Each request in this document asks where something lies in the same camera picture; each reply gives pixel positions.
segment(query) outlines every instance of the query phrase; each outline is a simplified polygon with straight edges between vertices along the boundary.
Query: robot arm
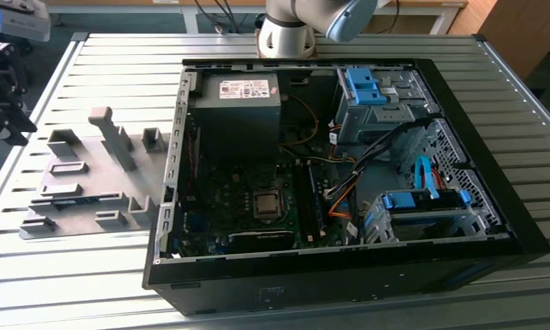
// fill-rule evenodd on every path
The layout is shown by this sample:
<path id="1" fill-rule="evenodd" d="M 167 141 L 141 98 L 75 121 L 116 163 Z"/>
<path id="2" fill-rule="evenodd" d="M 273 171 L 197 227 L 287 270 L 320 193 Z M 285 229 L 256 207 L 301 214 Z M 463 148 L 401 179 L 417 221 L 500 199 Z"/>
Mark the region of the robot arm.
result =
<path id="1" fill-rule="evenodd" d="M 377 0 L 267 0 L 267 19 L 260 31 L 265 57 L 309 57 L 316 29 L 339 43 L 349 42 L 364 30 Z"/>

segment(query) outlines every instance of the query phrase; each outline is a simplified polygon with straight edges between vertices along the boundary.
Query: wire bundle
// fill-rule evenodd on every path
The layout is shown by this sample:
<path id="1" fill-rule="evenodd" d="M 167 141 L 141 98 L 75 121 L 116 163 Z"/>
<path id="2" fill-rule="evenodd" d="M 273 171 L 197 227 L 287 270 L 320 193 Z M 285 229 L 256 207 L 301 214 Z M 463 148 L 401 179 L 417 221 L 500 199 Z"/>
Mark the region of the wire bundle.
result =
<path id="1" fill-rule="evenodd" d="M 207 11 L 204 10 L 199 0 L 193 0 L 196 2 L 196 5 L 200 9 L 200 12 L 204 14 L 205 18 L 211 21 L 213 27 L 216 28 L 216 31 L 221 32 L 223 31 L 223 25 L 220 24 L 220 22 L 212 17 L 212 15 L 209 15 L 207 13 Z M 231 9 L 231 4 L 228 3 L 228 0 L 224 0 L 224 4 L 227 5 L 227 9 L 224 8 L 223 4 L 219 2 L 219 0 L 213 0 L 213 2 L 216 2 L 216 4 L 219 5 L 220 9 L 223 10 L 223 12 L 225 13 L 225 18 L 228 18 L 228 20 L 232 23 L 232 28 L 235 30 L 235 33 L 240 33 L 239 31 L 239 27 L 240 25 L 237 25 L 237 22 L 235 21 L 235 14 L 232 12 Z"/>
<path id="2" fill-rule="evenodd" d="M 387 132 L 369 145 L 369 147 L 367 148 L 367 150 L 364 151 L 364 153 L 361 154 L 361 156 L 356 159 L 356 162 L 353 163 L 349 176 L 335 187 L 332 187 L 325 192 L 325 197 L 331 198 L 331 196 L 335 196 L 343 190 L 343 188 L 348 187 L 344 190 L 344 193 L 339 197 L 337 201 L 335 202 L 331 210 L 328 211 L 328 214 L 332 217 L 344 217 L 347 219 L 351 219 L 357 213 L 356 210 L 353 210 L 351 214 L 347 214 L 347 213 L 337 212 L 336 209 L 337 209 L 337 206 L 340 205 L 340 202 L 347 197 L 351 197 L 349 193 L 355 190 L 359 177 L 361 176 L 365 170 L 365 162 L 368 160 L 373 160 L 377 156 L 380 156 L 389 149 L 393 139 L 397 138 L 397 136 L 403 132 L 412 129 L 413 127 L 425 126 L 429 123 L 429 121 L 431 121 L 429 118 L 424 118 L 421 120 L 417 120 L 416 122 L 401 124 L 392 131 Z"/>

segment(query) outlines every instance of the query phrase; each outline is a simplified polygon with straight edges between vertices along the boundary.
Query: vertical gray post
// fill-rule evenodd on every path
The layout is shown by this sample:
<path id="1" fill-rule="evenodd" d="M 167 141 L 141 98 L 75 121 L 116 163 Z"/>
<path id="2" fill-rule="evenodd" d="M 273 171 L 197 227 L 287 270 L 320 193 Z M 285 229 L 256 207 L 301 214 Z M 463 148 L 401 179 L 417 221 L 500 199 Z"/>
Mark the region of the vertical gray post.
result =
<path id="1" fill-rule="evenodd" d="M 89 123 L 100 128 L 104 139 L 107 140 L 108 147 L 111 148 L 120 166 L 125 172 L 132 171 L 137 165 L 131 156 L 127 144 L 119 134 L 119 130 L 113 126 L 112 122 L 112 109 L 109 107 L 92 108 L 92 113 L 88 117 Z"/>

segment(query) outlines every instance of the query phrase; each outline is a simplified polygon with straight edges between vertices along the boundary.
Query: metal workbench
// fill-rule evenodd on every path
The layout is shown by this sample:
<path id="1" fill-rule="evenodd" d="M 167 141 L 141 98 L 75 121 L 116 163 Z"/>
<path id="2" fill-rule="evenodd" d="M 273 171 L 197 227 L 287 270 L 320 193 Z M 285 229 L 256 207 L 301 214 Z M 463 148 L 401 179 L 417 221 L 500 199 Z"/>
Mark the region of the metal workbench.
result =
<path id="1" fill-rule="evenodd" d="M 321 38 L 319 44 L 325 58 L 435 59 L 550 240 L 550 116 L 491 46 L 465 36 L 385 35 L 363 36 L 348 45 Z M 255 51 L 251 35 L 92 34 L 71 42 L 32 114 L 39 133 L 25 148 L 13 148 L 0 172 L 0 326 L 550 329 L 550 255 L 448 294 L 185 318 L 153 291 L 141 289 L 147 231 L 19 238 L 51 157 L 51 131 L 73 128 L 79 135 L 97 134 L 87 123 L 89 108 L 109 106 L 128 134 L 147 127 L 168 132 L 181 59 L 253 57 Z"/>

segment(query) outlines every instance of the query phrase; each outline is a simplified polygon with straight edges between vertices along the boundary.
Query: sticker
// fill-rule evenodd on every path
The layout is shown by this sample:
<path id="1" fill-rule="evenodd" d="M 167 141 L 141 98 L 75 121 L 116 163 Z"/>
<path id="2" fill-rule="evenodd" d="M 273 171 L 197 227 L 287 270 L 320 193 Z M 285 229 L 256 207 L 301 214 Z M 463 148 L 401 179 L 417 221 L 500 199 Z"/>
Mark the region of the sticker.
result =
<path id="1" fill-rule="evenodd" d="M 359 229 L 357 229 L 357 227 L 355 227 L 352 222 L 349 222 L 349 224 L 347 225 L 347 230 L 349 231 L 351 235 L 355 236 L 355 238 L 357 238 Z"/>
<path id="2" fill-rule="evenodd" d="M 331 143 L 336 146 L 339 144 L 339 135 L 336 133 L 329 134 Z"/>
<path id="3" fill-rule="evenodd" d="M 389 88 L 381 88 L 381 93 L 383 94 L 397 94 L 397 91 L 393 87 L 389 87 Z"/>
<path id="4" fill-rule="evenodd" d="M 220 83 L 220 98 L 268 98 L 268 80 L 225 80 Z"/>

